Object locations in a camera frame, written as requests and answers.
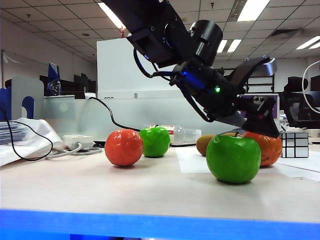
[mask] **green apple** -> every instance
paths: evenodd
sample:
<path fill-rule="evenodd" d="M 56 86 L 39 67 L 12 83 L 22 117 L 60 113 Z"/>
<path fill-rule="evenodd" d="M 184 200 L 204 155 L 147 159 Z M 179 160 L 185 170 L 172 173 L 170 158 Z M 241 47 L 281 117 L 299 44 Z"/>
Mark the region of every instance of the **green apple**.
<path fill-rule="evenodd" d="M 218 180 L 243 184 L 257 175 L 261 149 L 250 137 L 216 135 L 207 146 L 206 163 Z"/>
<path fill-rule="evenodd" d="M 161 126 L 144 128 L 140 131 L 143 141 L 143 154 L 148 158 L 158 158 L 165 155 L 170 145 L 170 135 Z"/>

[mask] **kiwi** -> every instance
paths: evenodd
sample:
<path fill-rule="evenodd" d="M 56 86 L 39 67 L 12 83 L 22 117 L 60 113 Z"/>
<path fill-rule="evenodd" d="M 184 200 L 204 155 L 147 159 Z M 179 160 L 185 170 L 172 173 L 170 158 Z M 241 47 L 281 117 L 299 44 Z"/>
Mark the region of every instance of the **kiwi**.
<path fill-rule="evenodd" d="M 236 135 L 236 132 L 226 132 L 226 133 L 221 134 L 221 135 L 234 137 Z"/>
<path fill-rule="evenodd" d="M 203 156 L 206 156 L 207 153 L 207 146 L 212 138 L 214 138 L 215 135 L 213 134 L 208 134 L 208 135 L 203 135 L 198 138 L 196 141 L 196 149 L 201 153 Z"/>

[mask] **robotic arm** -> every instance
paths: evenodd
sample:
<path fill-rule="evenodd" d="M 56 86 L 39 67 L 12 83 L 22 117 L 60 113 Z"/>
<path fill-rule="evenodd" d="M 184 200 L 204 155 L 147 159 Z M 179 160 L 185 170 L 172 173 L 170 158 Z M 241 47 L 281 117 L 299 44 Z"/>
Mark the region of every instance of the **robotic arm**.
<path fill-rule="evenodd" d="M 207 122 L 219 121 L 270 137 L 279 132 L 273 121 L 272 98 L 241 98 L 244 84 L 255 72 L 271 76 L 277 70 L 275 59 L 247 59 L 227 78 L 212 68 L 223 38 L 212 21 L 198 20 L 186 30 L 183 21 L 168 0 L 102 0 L 125 24 L 127 37 L 134 46 L 135 61 L 142 70 L 137 51 L 160 68 L 176 65 L 172 72 L 144 74 L 170 76 L 190 105 Z M 198 108 L 196 100 L 203 111 Z M 246 120 L 238 111 L 246 111 Z"/>

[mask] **black wire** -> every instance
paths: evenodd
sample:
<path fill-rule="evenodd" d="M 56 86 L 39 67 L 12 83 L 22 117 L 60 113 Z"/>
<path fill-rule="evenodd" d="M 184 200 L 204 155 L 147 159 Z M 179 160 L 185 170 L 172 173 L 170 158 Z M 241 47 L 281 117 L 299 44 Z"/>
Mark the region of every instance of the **black wire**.
<path fill-rule="evenodd" d="M 124 126 L 124 125 L 121 125 L 121 124 L 117 123 L 117 122 L 115 121 L 115 119 L 114 119 L 114 115 L 113 115 L 113 113 L 112 113 L 111 108 L 110 108 L 107 104 L 105 104 L 103 101 L 101 101 L 99 98 L 96 98 L 96 97 L 93 97 L 93 96 L 92 96 L 92 97 L 89 97 L 89 99 L 97 100 L 99 103 L 101 103 L 103 106 L 105 106 L 105 107 L 109 110 L 109 112 L 110 112 L 110 117 L 111 117 L 111 121 L 113 122 L 114 125 L 116 125 L 116 126 L 118 126 L 118 127 L 120 127 L 120 128 L 123 128 L 123 129 L 131 129 L 131 130 L 137 131 L 137 132 L 140 132 L 140 131 L 141 131 L 140 129 L 133 128 L 133 127 L 128 127 L 128 126 Z"/>
<path fill-rule="evenodd" d="M 13 149 L 14 153 L 15 153 L 19 158 L 21 158 L 21 159 L 23 159 L 23 160 L 27 160 L 27 161 L 29 161 L 29 162 L 34 162 L 34 161 L 38 161 L 38 160 L 40 160 L 40 159 L 45 158 L 46 156 L 48 156 L 48 155 L 51 153 L 51 151 L 52 151 L 52 149 L 53 149 L 53 147 L 54 147 L 54 144 L 53 144 L 53 142 L 52 142 L 49 138 L 47 138 L 47 137 L 45 137 L 45 136 L 37 133 L 35 130 L 33 130 L 32 127 L 30 127 L 29 125 L 27 125 L 27 124 L 25 124 L 25 123 L 22 123 L 22 122 L 19 122 L 19 121 L 9 121 L 9 119 L 8 119 L 7 116 L 6 116 L 6 112 L 5 112 L 1 107 L 0 107 L 0 110 L 1 110 L 1 112 L 3 113 L 4 119 L 5 119 L 5 121 L 6 121 L 6 124 L 8 125 L 8 128 L 9 128 L 12 149 Z M 12 130 L 11 130 L 10 123 L 17 123 L 17 124 L 22 124 L 22 125 L 24 125 L 24 126 L 27 126 L 28 128 L 31 129 L 32 132 L 34 132 L 34 133 L 37 134 L 38 136 L 40 136 L 40 137 L 42 137 L 42 138 L 44 138 L 44 139 L 47 139 L 47 140 L 50 142 L 50 144 L 51 144 L 50 151 L 49 151 L 46 155 L 43 155 L 43 156 L 40 156 L 40 157 L 37 157 L 37 158 L 25 158 L 25 157 L 23 157 L 23 156 L 20 156 L 19 153 L 17 153 L 17 151 L 16 151 L 16 149 L 15 149 L 14 136 L 13 136 L 13 134 L 12 134 Z"/>
<path fill-rule="evenodd" d="M 123 128 L 123 129 L 131 129 L 133 131 L 136 131 L 136 132 L 140 132 L 141 130 L 140 129 L 137 129 L 137 128 L 133 128 L 133 127 L 128 127 L 128 126 L 124 126 L 124 125 L 121 125 L 119 123 L 117 123 L 114 119 L 114 115 L 113 115 L 113 112 L 111 110 L 111 108 L 105 104 L 103 101 L 101 101 L 99 98 L 96 98 L 96 97 L 89 97 L 89 99 L 94 99 L 94 100 L 97 100 L 99 103 L 101 103 L 103 106 L 105 106 L 109 112 L 110 112 L 110 117 L 111 117 L 111 121 L 113 122 L 114 125 L 120 127 L 120 128 Z M 190 147 L 190 146 L 195 146 L 196 144 L 195 143 L 190 143 L 190 144 L 171 144 L 170 143 L 170 147 L 173 147 L 173 148 L 180 148 L 180 147 Z"/>
<path fill-rule="evenodd" d="M 154 70 L 156 71 L 156 72 L 159 72 L 159 69 L 157 68 L 157 66 L 155 65 L 155 63 L 154 62 L 152 62 L 152 66 L 153 66 L 153 68 L 154 68 Z M 171 79 L 170 78 L 168 78 L 168 77 L 165 77 L 165 76 L 161 76 L 164 80 L 167 80 L 167 81 L 171 81 Z"/>
<path fill-rule="evenodd" d="M 151 79 L 153 77 L 164 77 L 164 76 L 175 76 L 177 75 L 179 72 L 177 71 L 156 71 L 153 74 L 148 73 L 144 67 L 142 66 L 138 54 L 137 54 L 137 49 L 133 49 L 133 58 L 134 61 L 137 65 L 137 67 L 139 68 L 139 70 L 142 72 L 143 75 L 145 75 L 147 78 Z"/>

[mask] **air vent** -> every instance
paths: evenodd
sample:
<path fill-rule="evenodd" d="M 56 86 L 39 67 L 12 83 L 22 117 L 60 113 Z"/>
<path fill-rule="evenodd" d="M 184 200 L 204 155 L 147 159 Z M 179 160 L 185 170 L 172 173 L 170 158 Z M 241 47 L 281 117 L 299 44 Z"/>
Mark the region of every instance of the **air vent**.
<path fill-rule="evenodd" d="M 241 11 L 244 9 L 247 0 L 236 0 L 231 9 L 227 22 L 236 22 L 239 18 Z"/>
<path fill-rule="evenodd" d="M 280 29 L 275 30 L 270 37 L 279 38 L 291 38 L 293 35 L 297 34 L 300 29 Z"/>

